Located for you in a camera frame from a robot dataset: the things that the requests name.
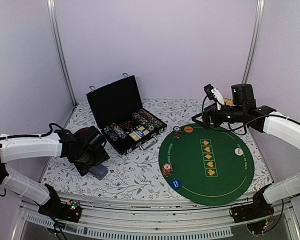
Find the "blue poker chip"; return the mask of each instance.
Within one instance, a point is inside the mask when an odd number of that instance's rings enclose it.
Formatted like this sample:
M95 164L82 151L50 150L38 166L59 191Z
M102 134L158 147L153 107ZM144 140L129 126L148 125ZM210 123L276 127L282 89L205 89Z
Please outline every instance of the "blue poker chip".
M181 188L182 184L180 180L174 179L170 182L170 186L172 187L172 189L177 190Z

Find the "case lid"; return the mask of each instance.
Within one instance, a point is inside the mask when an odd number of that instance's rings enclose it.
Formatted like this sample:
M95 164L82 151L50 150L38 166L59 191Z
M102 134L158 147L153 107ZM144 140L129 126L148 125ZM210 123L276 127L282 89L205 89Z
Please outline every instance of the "case lid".
M91 91L86 97L100 129L131 119L143 107L134 75Z

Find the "poker table top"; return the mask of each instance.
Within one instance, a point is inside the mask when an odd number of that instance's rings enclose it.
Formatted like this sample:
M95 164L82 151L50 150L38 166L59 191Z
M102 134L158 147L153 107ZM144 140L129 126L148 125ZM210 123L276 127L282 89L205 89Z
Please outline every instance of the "poker table top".
M187 133L185 127L193 131ZM237 135L206 130L196 123L180 130L181 138L171 132L159 151L161 172L164 164L172 165L171 176L164 179L175 191L195 203L212 206L232 202L245 193L255 167L250 150Z

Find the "white poker chip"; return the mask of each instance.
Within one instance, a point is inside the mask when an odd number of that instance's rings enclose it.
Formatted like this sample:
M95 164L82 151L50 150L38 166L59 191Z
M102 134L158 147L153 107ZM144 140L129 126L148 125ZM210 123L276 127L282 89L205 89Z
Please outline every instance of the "white poker chip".
M164 169L165 169L165 170L169 170L169 169L171 169L171 166L170 166L170 164L165 164L163 167L164 167Z
M238 156L242 156L244 154L244 151L241 148L236 148L234 150L234 153Z

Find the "orange poker chip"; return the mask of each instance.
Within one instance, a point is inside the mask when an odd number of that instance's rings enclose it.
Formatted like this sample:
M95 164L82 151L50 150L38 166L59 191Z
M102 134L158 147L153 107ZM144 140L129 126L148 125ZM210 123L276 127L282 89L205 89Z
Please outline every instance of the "orange poker chip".
M192 127L190 127L190 126L186 126L186 127L184 128L184 131L185 131L187 134L190 134L190 133L192 133L192 132L194 131L194 129L193 129Z

